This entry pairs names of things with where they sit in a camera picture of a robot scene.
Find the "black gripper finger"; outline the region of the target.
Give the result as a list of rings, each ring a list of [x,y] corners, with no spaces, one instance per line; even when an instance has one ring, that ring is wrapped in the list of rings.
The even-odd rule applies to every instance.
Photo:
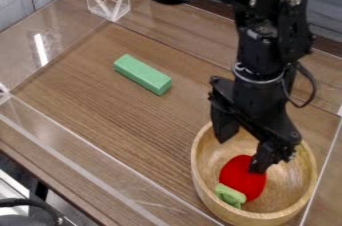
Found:
[[[249,171],[264,174],[269,167],[280,162],[276,146],[272,142],[258,144],[257,153],[253,156]]]
[[[221,106],[217,102],[212,103],[212,122],[216,138],[221,143],[229,141],[240,131],[240,121],[236,111]]]

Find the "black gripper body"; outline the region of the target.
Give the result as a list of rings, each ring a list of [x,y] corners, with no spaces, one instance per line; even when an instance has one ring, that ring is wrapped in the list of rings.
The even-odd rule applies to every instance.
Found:
[[[296,75],[296,71],[289,70],[270,83],[252,83],[240,77],[236,80],[221,76],[210,78],[210,102],[236,111],[240,128],[244,127],[260,143],[272,142],[278,160],[286,162],[302,140],[286,112]]]

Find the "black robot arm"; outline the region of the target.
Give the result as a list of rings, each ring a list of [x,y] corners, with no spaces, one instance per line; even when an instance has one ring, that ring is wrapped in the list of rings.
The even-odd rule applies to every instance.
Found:
[[[178,5],[192,0],[154,0]],[[290,161],[302,136],[288,116],[286,105],[297,74],[311,76],[300,59],[312,52],[315,35],[308,23],[309,0],[218,0],[232,5],[238,31],[238,55],[232,80],[214,76],[212,121],[220,142],[241,129],[258,140],[249,170],[265,173]]]

